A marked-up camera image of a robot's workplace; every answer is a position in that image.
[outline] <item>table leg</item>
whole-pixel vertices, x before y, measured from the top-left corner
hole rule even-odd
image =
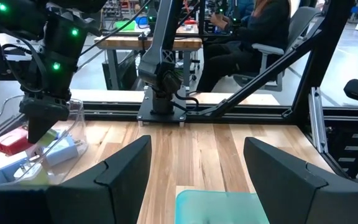
[[[116,50],[106,50],[107,59],[109,63],[109,77],[105,77],[106,86],[111,86],[111,90],[119,90],[118,87],[118,61],[117,61],[117,51]]]
[[[191,51],[183,52],[183,85],[190,86]]]

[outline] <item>light wood surface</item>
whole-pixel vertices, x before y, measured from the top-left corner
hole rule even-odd
[[[128,32],[142,32],[142,30],[127,30],[123,33]],[[198,29],[192,29],[192,30],[184,30],[183,27],[179,27],[178,34],[197,34]],[[103,37],[97,37],[95,38],[95,42],[102,39]],[[149,48],[152,44],[152,37],[147,38],[145,41],[145,47]],[[103,48],[114,48],[114,49],[139,49],[142,48],[142,42],[138,40],[137,37],[124,37],[124,36],[114,36],[109,37],[107,40],[101,42],[98,47]],[[173,50],[175,49],[187,49],[187,50],[198,50],[201,48],[202,41],[200,38],[187,38],[187,39],[181,39],[177,38],[175,39],[175,42],[173,43]]]
[[[89,148],[68,178],[85,171],[142,135],[152,137],[152,167],[138,223],[172,224],[182,190],[255,192],[242,154],[244,139],[256,137],[330,170],[296,126],[239,124],[87,123]]]
[[[143,91],[119,91],[119,90],[71,90],[72,98],[82,101],[103,101],[103,102],[129,102],[141,103]],[[220,103],[228,99],[232,93],[197,93],[191,95],[200,103]],[[278,101],[271,94],[252,94],[241,105],[278,105]]]

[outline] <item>green led light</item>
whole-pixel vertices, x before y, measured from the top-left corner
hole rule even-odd
[[[53,63],[52,68],[53,68],[54,70],[59,70],[59,69],[60,69],[60,64],[57,63],[57,62],[55,62],[55,63]]]
[[[3,11],[3,12],[7,11],[6,5],[0,3],[0,11]]]
[[[71,30],[71,34],[72,34],[73,36],[77,36],[77,35],[78,35],[78,29],[76,29],[76,28],[72,29],[72,30]]]

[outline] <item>black pants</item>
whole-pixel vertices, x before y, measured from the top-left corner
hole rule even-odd
[[[229,44],[212,44],[204,47],[204,69],[197,91],[211,92],[219,79],[242,71],[258,71],[260,59],[252,52],[241,51]]]

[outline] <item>red box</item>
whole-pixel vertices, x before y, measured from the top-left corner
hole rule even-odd
[[[22,152],[32,145],[27,141],[27,131],[22,128],[17,128],[0,137],[0,152],[8,156]]]

